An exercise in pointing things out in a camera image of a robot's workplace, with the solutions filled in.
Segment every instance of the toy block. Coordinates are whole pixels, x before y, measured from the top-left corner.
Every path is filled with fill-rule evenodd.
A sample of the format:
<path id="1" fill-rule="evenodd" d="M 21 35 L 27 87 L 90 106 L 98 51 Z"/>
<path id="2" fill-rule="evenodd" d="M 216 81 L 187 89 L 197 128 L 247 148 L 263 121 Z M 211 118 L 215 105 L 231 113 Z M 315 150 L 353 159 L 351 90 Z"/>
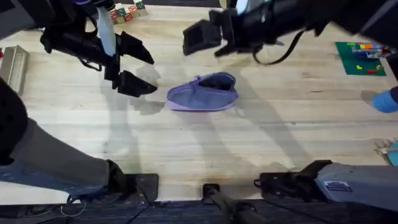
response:
<path id="1" fill-rule="evenodd" d="M 125 20 L 126 22 L 132 20 L 132 14 L 131 14 L 131 12 L 126 13 L 126 15 L 124 16 L 124 20 Z"/>
<path id="2" fill-rule="evenodd" d="M 145 9 L 144 3 L 142 1 L 136 2 L 137 9 Z"/>
<path id="3" fill-rule="evenodd" d="M 124 15 L 126 15 L 126 12 L 125 12 L 124 8 L 117 9 L 117 10 L 116 10 L 116 13 L 118 14 L 118 16 L 124 16 Z"/>
<path id="4" fill-rule="evenodd" d="M 119 16 L 119 17 L 117 17 L 117 18 L 116 18 L 116 22 L 117 22 L 118 24 L 125 23 L 124 16 Z"/>
<path id="5" fill-rule="evenodd" d="M 133 18 L 138 18 L 139 17 L 139 11 L 136 6 L 130 6 L 129 11 L 131 12 L 131 15 Z"/>
<path id="6" fill-rule="evenodd" d="M 112 10 L 109 12 L 109 15 L 111 16 L 111 19 L 116 19 L 118 17 L 118 14 L 116 13 L 115 10 Z"/>
<path id="7" fill-rule="evenodd" d="M 139 15 L 140 16 L 147 16 L 148 12 L 147 12 L 146 8 L 140 9 L 139 10 Z"/>

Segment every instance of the wooden table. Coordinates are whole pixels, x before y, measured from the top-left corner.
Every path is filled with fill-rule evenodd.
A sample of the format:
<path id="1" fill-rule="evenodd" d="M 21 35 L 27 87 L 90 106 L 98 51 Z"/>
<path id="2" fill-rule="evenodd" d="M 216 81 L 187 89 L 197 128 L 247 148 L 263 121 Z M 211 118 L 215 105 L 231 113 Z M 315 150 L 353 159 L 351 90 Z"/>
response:
<path id="1" fill-rule="evenodd" d="M 374 152 L 393 139 L 398 114 L 383 114 L 363 96 L 396 86 L 387 77 L 346 75 L 335 41 L 358 37 L 328 26 L 321 37 L 302 37 L 283 63 L 263 67 L 250 55 L 215 59 L 215 49 L 185 57 L 182 31 L 208 8 L 148 6 L 149 16 L 115 26 L 144 41 L 155 66 L 125 56 L 122 69 L 159 87 L 139 99 L 111 89 L 103 74 L 59 52 L 45 53 L 40 33 L 20 32 L 3 45 L 30 52 L 23 100 L 29 116 L 50 134 L 94 157 L 112 159 L 125 173 L 158 173 L 159 200 L 200 198 L 217 182 L 236 198 L 258 198 L 261 172 L 301 169 L 316 159 L 344 164 L 386 164 Z M 287 45 L 293 34 L 281 38 Z M 261 60 L 287 47 L 266 47 Z M 226 71 L 236 77 L 236 106 L 217 113 L 164 108 L 167 91 L 194 75 Z M 0 185 L 0 204 L 63 203 L 67 195 L 16 184 Z"/>

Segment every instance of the colorful toy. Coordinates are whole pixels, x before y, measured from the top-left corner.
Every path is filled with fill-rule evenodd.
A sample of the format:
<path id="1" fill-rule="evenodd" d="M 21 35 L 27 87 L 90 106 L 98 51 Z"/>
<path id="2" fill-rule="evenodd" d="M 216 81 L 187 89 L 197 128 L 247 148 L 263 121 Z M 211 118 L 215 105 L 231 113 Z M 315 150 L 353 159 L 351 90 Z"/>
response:
<path id="1" fill-rule="evenodd" d="M 381 57 L 388 57 L 396 53 L 395 49 L 392 49 L 385 45 L 379 44 L 363 44 L 359 43 L 356 45 L 351 45 L 351 49 L 355 56 L 377 59 Z"/>
<path id="2" fill-rule="evenodd" d="M 140 16 L 148 15 L 144 3 L 140 1 L 135 1 L 133 5 L 115 5 L 115 9 L 109 12 L 111 19 L 114 24 L 122 24 L 133 18 L 138 18 Z"/>
<path id="3" fill-rule="evenodd" d="M 355 42 L 336 42 L 335 44 L 347 75 L 386 76 L 379 58 L 368 58 L 366 52 L 363 52 L 364 56 L 359 57 L 353 52 L 353 49 L 367 50 L 367 48 L 377 47 Z"/>

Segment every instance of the black cable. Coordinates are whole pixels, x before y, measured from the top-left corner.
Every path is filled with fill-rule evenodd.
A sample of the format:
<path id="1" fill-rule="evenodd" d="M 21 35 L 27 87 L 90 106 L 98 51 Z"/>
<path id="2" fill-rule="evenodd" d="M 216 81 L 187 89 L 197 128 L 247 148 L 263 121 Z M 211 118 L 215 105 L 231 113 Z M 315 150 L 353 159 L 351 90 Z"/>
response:
<path id="1" fill-rule="evenodd" d="M 148 208 L 150 208 L 149 205 L 147 205 L 145 208 L 141 209 L 141 211 L 139 211 L 136 215 L 134 215 L 133 217 L 131 217 L 126 224 L 130 224 L 132 221 L 134 221 L 138 216 L 140 216 L 145 210 L 147 210 Z"/>
<path id="2" fill-rule="evenodd" d="M 328 220 L 324 220 L 323 218 L 319 218 L 319 217 L 310 215 L 310 214 L 308 214 L 308 213 L 298 211 L 298 210 L 293 209 L 293 208 L 288 208 L 288 207 L 285 207 L 285 206 L 280 205 L 280 204 L 278 204 L 278 203 L 268 201 L 268 200 L 266 200 L 266 199 L 263 199 L 263 201 L 265 201 L 266 203 L 268 203 L 268 204 L 270 204 L 270 205 L 273 205 L 273 206 L 275 206 L 275 207 L 283 208 L 284 210 L 290 211 L 290 212 L 295 213 L 295 214 L 297 214 L 297 215 L 301 215 L 301 216 L 304 216 L 304 217 L 307 217 L 307 218 L 312 218 L 312 219 L 314 219 L 314 220 L 317 220 L 317 221 L 320 221 L 320 222 L 323 222 L 323 223 L 326 223 L 326 224 L 335 224 L 335 223 L 333 223 L 333 222 L 329 222 Z"/>
<path id="3" fill-rule="evenodd" d="M 300 31 L 298 34 L 296 34 L 296 36 L 293 38 L 292 43 L 290 44 L 289 48 L 287 49 L 286 53 L 283 54 L 283 56 L 281 56 L 280 59 L 278 59 L 276 61 L 273 61 L 273 62 L 268 62 L 268 63 L 260 62 L 260 60 L 257 58 L 257 54 L 258 54 L 259 51 L 257 49 L 255 49 L 255 50 L 253 50 L 253 53 L 252 53 L 254 60 L 257 63 L 259 63 L 261 65 L 265 65 L 265 66 L 275 65 L 275 64 L 283 62 L 293 52 L 294 48 L 296 47 L 297 43 L 299 42 L 299 40 L 300 40 L 300 38 L 301 38 L 301 36 L 303 35 L 304 32 L 305 32 L 305 30 Z"/>

